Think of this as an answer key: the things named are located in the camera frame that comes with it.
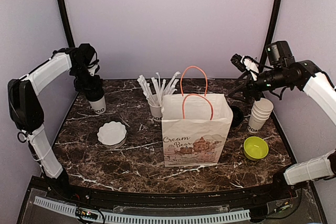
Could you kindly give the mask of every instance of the orange bag handle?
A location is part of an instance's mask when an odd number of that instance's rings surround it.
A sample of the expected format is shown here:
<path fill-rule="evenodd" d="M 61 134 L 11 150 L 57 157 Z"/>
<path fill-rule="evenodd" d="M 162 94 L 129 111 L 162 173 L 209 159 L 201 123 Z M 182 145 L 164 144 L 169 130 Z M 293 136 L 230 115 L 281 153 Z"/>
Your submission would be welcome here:
<path fill-rule="evenodd" d="M 185 73 L 188 71 L 188 69 L 191 69 L 191 68 L 196 68 L 196 69 L 198 69 L 199 71 L 201 71 L 204 74 L 204 77 L 205 77 L 205 92 L 204 92 L 204 96 L 206 96 L 206 92 L 208 91 L 208 78 L 207 78 L 205 72 L 202 69 L 200 69 L 199 67 L 197 67 L 197 66 L 190 66 L 190 67 L 187 67 L 184 70 L 184 72 L 183 72 L 183 74 L 181 76 L 181 80 L 180 80 L 180 87 L 181 87 L 181 94 L 182 94 L 182 96 L 184 96 L 183 88 L 182 88 L 182 79 L 183 79 Z"/>
<path fill-rule="evenodd" d="M 210 101 L 208 99 L 206 99 L 205 97 L 201 96 L 200 94 L 188 94 L 184 99 L 183 99 L 183 103 L 182 103 L 182 113 L 183 113 L 183 119 L 185 119 L 185 113 L 184 113 L 184 104 L 185 104 L 185 100 L 192 96 L 192 95 L 195 95 L 197 97 L 201 97 L 203 98 L 205 101 L 207 101 L 211 107 L 211 118 L 210 120 L 212 120 L 212 118 L 214 117 L 214 107 L 212 106 L 212 104 L 210 103 Z"/>

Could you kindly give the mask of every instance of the black pole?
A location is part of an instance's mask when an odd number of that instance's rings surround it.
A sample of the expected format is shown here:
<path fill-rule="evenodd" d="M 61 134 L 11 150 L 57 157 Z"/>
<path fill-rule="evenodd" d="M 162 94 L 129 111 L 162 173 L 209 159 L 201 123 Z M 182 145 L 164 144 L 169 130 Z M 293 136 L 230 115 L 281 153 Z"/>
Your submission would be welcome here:
<path fill-rule="evenodd" d="M 70 22 L 67 14 L 67 8 L 65 6 L 64 0 L 57 0 L 58 2 L 58 8 L 59 12 L 61 14 L 61 19 L 63 23 L 63 29 L 65 32 L 65 36 L 67 38 L 68 46 L 69 47 L 75 47 L 74 38 L 72 36 L 71 28 L 70 28 Z"/>
<path fill-rule="evenodd" d="M 273 36 L 274 36 L 274 31 L 275 31 L 275 26 L 277 24 L 278 14 L 279 14 L 279 10 L 280 10 L 280 3 L 281 3 L 281 0 L 274 0 L 274 2 L 273 2 L 271 19 L 269 21 L 266 40 L 265 40 L 265 44 L 264 44 L 264 47 L 263 47 L 263 52 L 261 54 L 259 72 L 263 71 L 263 69 L 264 69 L 263 65 L 265 65 L 266 60 L 267 60 L 267 54 L 266 54 L 266 51 L 265 51 L 265 47 L 272 43 Z"/>

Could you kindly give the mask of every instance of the stack of paper cups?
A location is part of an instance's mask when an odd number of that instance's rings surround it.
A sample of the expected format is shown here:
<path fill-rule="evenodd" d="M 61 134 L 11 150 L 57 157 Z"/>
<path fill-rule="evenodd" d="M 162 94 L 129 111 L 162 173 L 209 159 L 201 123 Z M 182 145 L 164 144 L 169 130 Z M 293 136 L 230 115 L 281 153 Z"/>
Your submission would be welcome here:
<path fill-rule="evenodd" d="M 153 98 L 157 101 L 158 97 L 157 95 L 153 95 Z M 152 113 L 152 119 L 157 122 L 161 122 L 162 119 L 162 112 L 161 112 L 161 106 L 155 106 L 150 101 L 148 101 L 149 108 L 151 109 Z"/>
<path fill-rule="evenodd" d="M 250 121 L 247 129 L 251 133 L 257 133 L 269 118 L 273 110 L 273 103 L 270 100 L 261 98 L 255 101 L 251 110 Z"/>

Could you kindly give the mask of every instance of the black frame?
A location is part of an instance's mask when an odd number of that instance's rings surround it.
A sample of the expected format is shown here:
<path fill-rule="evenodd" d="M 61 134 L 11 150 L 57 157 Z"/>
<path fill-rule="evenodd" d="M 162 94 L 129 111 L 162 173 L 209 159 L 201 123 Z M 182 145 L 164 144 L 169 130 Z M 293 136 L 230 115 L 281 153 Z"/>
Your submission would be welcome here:
<path fill-rule="evenodd" d="M 61 15 L 61 19 L 62 19 L 62 24 L 63 24 L 63 28 L 66 34 L 66 38 L 67 38 L 67 42 L 68 42 L 68 46 L 69 47 L 75 47 L 75 42 L 74 42 L 74 38 L 71 32 L 71 28 L 70 28 L 70 22 L 69 22 L 69 18 L 68 18 L 68 14 L 67 14 L 67 9 L 66 9 L 66 5 L 65 5 L 65 0 L 57 0 L 58 2 L 58 7 L 59 7 L 59 11 L 60 11 L 60 15 Z M 266 40 L 265 40 L 265 45 L 268 45 L 272 42 L 272 38 L 274 36 L 274 31 L 275 31 L 275 27 L 276 27 L 276 23 L 277 23 L 277 18 L 278 18 L 278 14 L 279 14 L 279 10 L 280 10 L 280 3 L 281 0 L 274 0 L 274 4 L 273 4 L 273 8 L 272 8 L 272 13 L 271 13 L 271 18 L 270 18 L 270 23 L 269 23 L 269 27 L 268 27 L 268 31 L 267 31 L 267 35 L 266 35 Z M 260 59 L 260 63 L 262 65 L 264 65 L 266 63 L 267 60 L 267 55 L 265 50 L 263 49 L 263 53 L 261 55 L 261 59 Z M 276 118 L 276 116 L 274 115 L 274 113 L 272 112 L 271 114 L 271 118 L 279 132 L 279 135 L 286 147 L 286 150 L 290 156 L 291 162 L 294 164 L 296 163 L 296 159 L 295 156 L 290 148 L 290 145 L 288 143 L 288 140 Z M 323 223 L 327 223 L 320 199 L 318 197 L 316 188 L 313 184 L 313 182 L 309 183 L 315 200 L 317 202 L 317 206 L 319 208 L 320 211 L 320 215 L 321 215 L 321 219 L 323 221 Z M 97 189 L 90 189 L 90 188 L 85 188 L 85 187 L 80 187 L 80 186 L 74 186 L 76 188 L 76 191 L 81 192 L 80 194 L 84 197 L 85 199 L 85 195 L 89 195 L 90 199 L 84 200 L 86 202 L 84 203 L 89 203 L 93 206 L 97 206 L 97 207 L 102 207 L 102 208 L 113 208 L 113 206 L 115 206 L 115 204 L 117 205 L 127 205 L 127 204 L 132 204 L 134 206 L 134 204 L 138 204 L 141 206 L 148 206 L 148 205 L 153 205 L 154 202 L 156 202 L 157 204 L 154 204 L 156 206 L 160 205 L 160 202 L 163 202 L 162 200 L 164 200 L 164 205 L 165 206 L 172 206 L 170 204 L 167 204 L 167 200 L 171 201 L 171 204 L 173 204 L 175 207 L 177 205 L 179 206 L 213 206 L 213 205 L 225 205 L 225 204 L 229 204 L 231 208 L 234 207 L 244 207 L 245 209 L 252 209 L 261 205 L 266 204 L 269 201 L 272 201 L 273 199 L 271 199 L 269 197 L 268 194 L 265 194 L 263 196 L 261 196 L 261 198 L 258 199 L 258 202 L 255 201 L 255 199 L 251 198 L 251 195 L 253 194 L 262 194 L 266 191 L 270 190 L 270 186 L 271 184 L 268 185 L 262 185 L 262 186 L 257 186 L 257 187 L 252 187 L 252 188 L 244 188 L 244 189 L 236 189 L 236 190 L 229 190 L 229 191 L 217 191 L 214 193 L 202 193 L 202 194 L 177 194 L 177 195 L 163 195 L 163 194 L 137 194 L 137 193 L 118 193 L 118 192 L 113 192 L 113 191 L 106 191 L 106 190 L 97 190 Z M 32 177 L 30 184 L 28 186 L 28 189 L 26 191 L 26 195 L 24 198 L 24 202 L 23 205 L 21 207 L 20 210 L 20 215 L 18 218 L 18 222 L 20 223 L 20 221 L 22 220 L 23 217 L 23 213 L 24 213 L 24 209 L 25 209 L 25 205 L 27 203 L 29 194 L 30 194 L 30 189 L 31 188 L 37 188 L 37 189 L 41 189 L 41 190 L 45 190 L 47 191 L 47 195 L 49 197 L 53 197 L 53 198 L 59 198 L 59 195 L 53 193 L 53 191 L 48 191 L 48 184 L 44 181 L 44 179 L 42 178 L 38 178 L 38 177 Z"/>
<path fill-rule="evenodd" d="M 67 38 L 68 46 L 69 47 L 76 47 L 74 37 L 72 36 L 71 28 L 70 28 L 70 22 L 69 17 L 67 13 L 67 8 L 65 6 L 65 0 L 57 0 L 59 13 L 61 15 L 62 23 L 63 23 L 63 29 L 65 36 Z"/>
<path fill-rule="evenodd" d="M 272 43 L 275 27 L 276 27 L 277 20 L 278 20 L 280 4 L 281 4 L 281 0 L 274 0 L 274 2 L 273 2 L 271 19 L 269 21 L 269 26 L 268 26 L 268 30 L 267 30 L 266 39 L 265 39 L 265 44 L 264 44 L 263 52 L 261 53 L 261 58 L 260 58 L 259 72 L 263 71 L 263 69 L 264 69 L 263 65 L 265 65 L 266 60 L 267 60 L 266 50 L 264 50 L 264 49 L 267 45 Z"/>

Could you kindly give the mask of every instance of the white paper cup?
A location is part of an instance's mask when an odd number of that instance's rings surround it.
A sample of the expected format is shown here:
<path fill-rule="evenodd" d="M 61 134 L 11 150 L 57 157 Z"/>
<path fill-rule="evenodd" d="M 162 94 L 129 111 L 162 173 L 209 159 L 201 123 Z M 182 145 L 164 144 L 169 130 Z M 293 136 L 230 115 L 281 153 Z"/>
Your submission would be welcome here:
<path fill-rule="evenodd" d="M 100 100 L 95 101 L 95 102 L 90 102 L 90 105 L 92 109 L 97 113 L 97 114 L 102 114 L 106 111 L 106 103 L 105 103 L 105 97 L 102 97 Z"/>
<path fill-rule="evenodd" d="M 267 119 L 259 120 L 255 118 L 253 114 L 251 114 L 250 120 L 248 121 L 247 130 L 251 133 L 257 133 L 261 129 L 261 127 L 265 124 L 266 120 Z"/>
<path fill-rule="evenodd" d="M 271 110 L 271 111 L 263 111 L 263 110 L 261 110 L 261 109 L 258 109 L 257 106 L 253 106 L 253 107 L 252 107 L 252 110 L 253 110 L 254 112 L 258 113 L 258 114 L 261 114 L 261 115 L 270 115 L 271 112 L 272 112 L 272 110 Z"/>
<path fill-rule="evenodd" d="M 153 106 L 150 102 L 148 102 L 148 104 L 152 113 L 152 119 L 156 122 L 161 122 L 162 120 L 161 106 Z"/>
<path fill-rule="evenodd" d="M 266 98 L 261 98 L 260 101 L 255 101 L 253 107 L 257 107 L 261 111 L 270 112 L 273 110 L 274 106 L 270 100 Z"/>
<path fill-rule="evenodd" d="M 258 120 L 267 120 L 270 116 L 270 114 L 269 115 L 258 114 L 253 110 L 251 111 L 251 115 L 253 115 Z"/>

